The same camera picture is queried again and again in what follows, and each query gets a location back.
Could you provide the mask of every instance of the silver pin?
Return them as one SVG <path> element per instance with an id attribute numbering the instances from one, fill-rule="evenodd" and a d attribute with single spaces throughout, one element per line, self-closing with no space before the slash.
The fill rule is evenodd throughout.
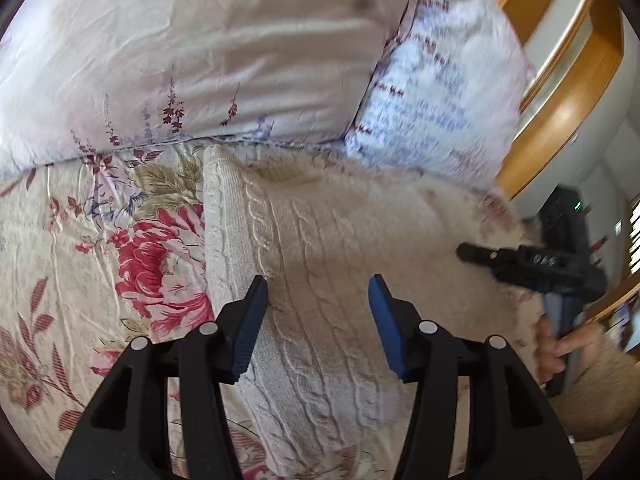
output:
<path id="1" fill-rule="evenodd" d="M 433 321 L 423 321 L 418 325 L 418 330 L 423 334 L 435 334 L 438 326 Z"/>
<path id="2" fill-rule="evenodd" d="M 198 330 L 202 335 L 212 335 L 218 331 L 218 324 L 213 321 L 207 321 L 201 324 Z"/>
<path id="3" fill-rule="evenodd" d="M 133 348 L 134 350 L 142 350 L 143 348 L 146 348 L 146 345 L 148 344 L 149 344 L 149 339 L 147 339 L 144 336 L 140 336 L 135 338 L 131 342 L 131 348 Z"/>
<path id="4" fill-rule="evenodd" d="M 496 350 L 502 350 L 503 348 L 505 348 L 505 346 L 507 346 L 507 342 L 504 340 L 503 337 L 499 335 L 492 335 L 489 338 L 489 344 L 492 347 L 494 347 Z"/>

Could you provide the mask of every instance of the hand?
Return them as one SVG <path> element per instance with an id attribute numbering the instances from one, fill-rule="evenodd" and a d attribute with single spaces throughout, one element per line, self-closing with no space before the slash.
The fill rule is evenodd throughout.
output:
<path id="1" fill-rule="evenodd" d="M 582 348 L 582 358 L 578 375 L 582 374 L 602 352 L 602 326 L 600 323 L 588 323 L 571 332 L 558 341 L 553 335 L 551 322 L 541 317 L 536 325 L 536 359 L 538 361 L 538 380 L 550 381 L 557 373 L 564 371 L 566 365 L 561 357 Z"/>

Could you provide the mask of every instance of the white pillow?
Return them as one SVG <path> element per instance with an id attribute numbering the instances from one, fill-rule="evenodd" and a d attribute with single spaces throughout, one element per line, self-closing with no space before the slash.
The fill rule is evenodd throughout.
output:
<path id="1" fill-rule="evenodd" d="M 27 0 L 0 42 L 0 177 L 201 136 L 322 142 L 416 0 Z"/>
<path id="2" fill-rule="evenodd" d="M 493 0 L 419 0 L 410 33 L 373 76 L 347 151 L 494 186 L 530 65 Z"/>

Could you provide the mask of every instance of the cable knit pattern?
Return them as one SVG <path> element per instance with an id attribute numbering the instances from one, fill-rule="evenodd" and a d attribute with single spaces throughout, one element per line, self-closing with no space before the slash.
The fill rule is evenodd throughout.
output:
<path id="1" fill-rule="evenodd" d="M 218 283 L 232 284 L 233 299 L 255 274 L 269 283 L 271 307 L 236 389 L 277 475 L 317 469 L 410 413 L 415 387 L 389 370 L 370 314 L 373 274 L 459 336 L 519 338 L 506 289 L 457 260 L 456 244 L 476 240 L 430 205 L 423 181 L 372 178 L 303 152 L 243 164 L 214 146 L 205 160 L 206 237 L 222 229 L 225 253 L 207 254 L 214 308 L 228 301 Z M 526 362 L 530 343 L 516 347 Z"/>

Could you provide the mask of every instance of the bed sheet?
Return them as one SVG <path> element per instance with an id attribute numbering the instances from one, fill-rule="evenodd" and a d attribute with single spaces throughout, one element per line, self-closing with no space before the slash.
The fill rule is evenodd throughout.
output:
<path id="1" fill-rule="evenodd" d="M 128 342 L 185 335 L 213 319 L 204 267 L 202 161 L 209 139 L 90 153 L 0 181 L 0 406 L 18 436 L 53 474 L 82 410 Z M 283 151 L 238 144 L 256 165 Z M 355 164 L 318 153 L 321 167 Z M 372 178 L 384 178 L 373 171 Z M 431 176 L 425 199 L 469 241 L 527 241 L 497 193 L 480 194 Z M 540 299 L 509 289 L 519 349 L 531 349 Z M 532 351 L 524 352 L 532 369 Z M 223 392 L 244 477 L 273 478 L 250 417 L 232 387 Z M 186 476 L 178 384 L 169 386 L 174 469 Z M 390 478 L 406 422 L 327 457 L 305 478 Z"/>

